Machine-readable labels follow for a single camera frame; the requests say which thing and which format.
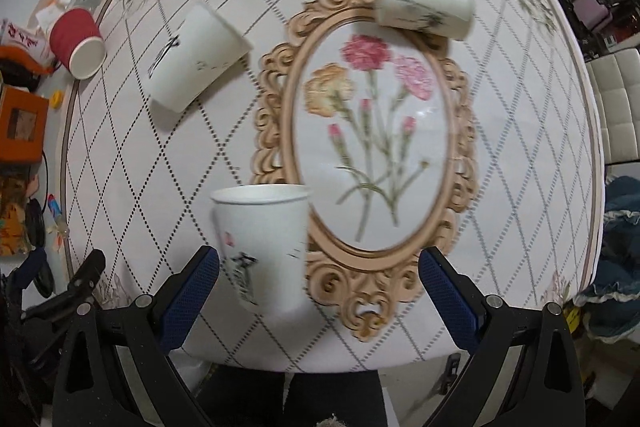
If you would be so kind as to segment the red ribbed paper cup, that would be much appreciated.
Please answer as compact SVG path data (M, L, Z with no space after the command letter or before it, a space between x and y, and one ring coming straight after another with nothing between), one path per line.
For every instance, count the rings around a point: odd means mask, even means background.
M53 24L49 46L58 61L77 80L96 75L106 59L106 46L92 14L73 8Z

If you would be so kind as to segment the blue red small tube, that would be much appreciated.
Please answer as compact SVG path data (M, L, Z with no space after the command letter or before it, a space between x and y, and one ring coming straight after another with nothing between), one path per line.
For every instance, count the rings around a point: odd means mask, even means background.
M68 226L62 213L62 209L60 205L58 205L58 201L53 194L48 195L47 206L56 224L56 227L58 228L58 231L61 234L65 233L68 230Z

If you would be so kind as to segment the orange square box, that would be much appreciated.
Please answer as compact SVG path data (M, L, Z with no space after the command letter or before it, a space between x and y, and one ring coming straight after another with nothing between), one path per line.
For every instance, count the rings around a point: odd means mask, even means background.
M11 86L1 91L2 164L32 165L41 160L49 101Z

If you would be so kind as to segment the floral table mat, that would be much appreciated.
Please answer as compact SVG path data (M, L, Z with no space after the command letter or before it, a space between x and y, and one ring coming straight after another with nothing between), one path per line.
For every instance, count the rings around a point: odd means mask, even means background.
M208 4L253 49L183 112L143 88ZM582 291L602 234L590 80L558 0L474 0L462 41L386 27L375 0L104 0L105 65L67 98L64 265L104 252L98 291L152 293L222 248L210 193L310 190L306 299L256 317L227 269L186 340L213 361L347 372L454 347L416 275L434 244L514 307Z

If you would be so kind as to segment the beige upholstered chair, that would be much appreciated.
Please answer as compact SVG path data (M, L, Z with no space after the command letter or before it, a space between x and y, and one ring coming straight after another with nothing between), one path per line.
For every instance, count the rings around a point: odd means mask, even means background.
M600 117L606 165L639 161L640 58L624 49L586 63Z

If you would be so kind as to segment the colourful floral packet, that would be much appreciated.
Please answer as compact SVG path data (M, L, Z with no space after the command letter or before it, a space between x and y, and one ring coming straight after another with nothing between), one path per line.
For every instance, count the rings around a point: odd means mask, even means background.
M1 176L0 251L2 257L27 254L26 182L15 176Z

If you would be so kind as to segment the small white ceramic cup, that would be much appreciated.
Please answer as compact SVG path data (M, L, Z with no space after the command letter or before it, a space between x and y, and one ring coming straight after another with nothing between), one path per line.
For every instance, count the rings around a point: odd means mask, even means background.
M386 27L462 41L473 25L474 0L375 0L376 21Z

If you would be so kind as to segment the white calligraphy paper cup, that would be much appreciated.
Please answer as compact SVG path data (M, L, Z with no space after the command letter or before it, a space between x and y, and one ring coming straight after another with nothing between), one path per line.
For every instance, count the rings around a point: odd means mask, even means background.
M252 49L228 20L198 3L158 52L143 88L156 104L181 113Z

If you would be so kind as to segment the red-printed plastic bag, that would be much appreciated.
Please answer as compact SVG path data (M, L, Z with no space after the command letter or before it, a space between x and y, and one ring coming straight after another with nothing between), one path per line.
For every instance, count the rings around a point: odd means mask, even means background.
M42 67L49 67L54 62L54 55L43 35L33 34L8 18L1 21L1 49L20 50L21 54L28 55Z

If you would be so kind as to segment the white paper cup with print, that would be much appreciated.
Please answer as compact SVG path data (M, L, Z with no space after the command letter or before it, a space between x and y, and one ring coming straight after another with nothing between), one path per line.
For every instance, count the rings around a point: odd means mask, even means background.
M303 306L309 195L300 184L242 185L210 193L224 264L248 311L283 315Z

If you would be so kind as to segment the yellow bottle cap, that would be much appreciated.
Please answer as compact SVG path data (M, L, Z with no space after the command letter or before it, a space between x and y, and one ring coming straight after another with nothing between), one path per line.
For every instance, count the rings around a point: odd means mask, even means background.
M54 91L49 98L50 107L53 109L60 108L63 104L63 101L64 101L64 92L62 90Z

